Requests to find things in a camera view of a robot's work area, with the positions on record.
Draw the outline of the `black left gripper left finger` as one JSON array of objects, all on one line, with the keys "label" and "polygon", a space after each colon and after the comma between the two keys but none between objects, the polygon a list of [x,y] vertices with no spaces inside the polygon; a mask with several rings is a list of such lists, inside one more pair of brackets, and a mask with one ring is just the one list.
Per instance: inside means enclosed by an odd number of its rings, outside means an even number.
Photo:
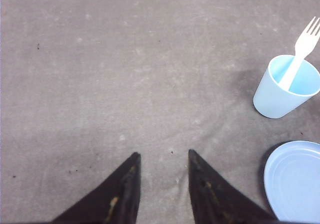
[{"label": "black left gripper left finger", "polygon": [[135,224],[141,196],[141,155],[132,153],[97,188],[53,224]]}]

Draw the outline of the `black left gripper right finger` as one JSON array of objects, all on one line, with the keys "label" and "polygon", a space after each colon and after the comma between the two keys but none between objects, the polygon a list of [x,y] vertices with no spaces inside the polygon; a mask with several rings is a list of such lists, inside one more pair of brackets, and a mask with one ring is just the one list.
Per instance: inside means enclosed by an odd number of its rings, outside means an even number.
[{"label": "black left gripper right finger", "polygon": [[276,218],[228,183],[195,150],[188,151],[188,186],[196,224],[275,224]]}]

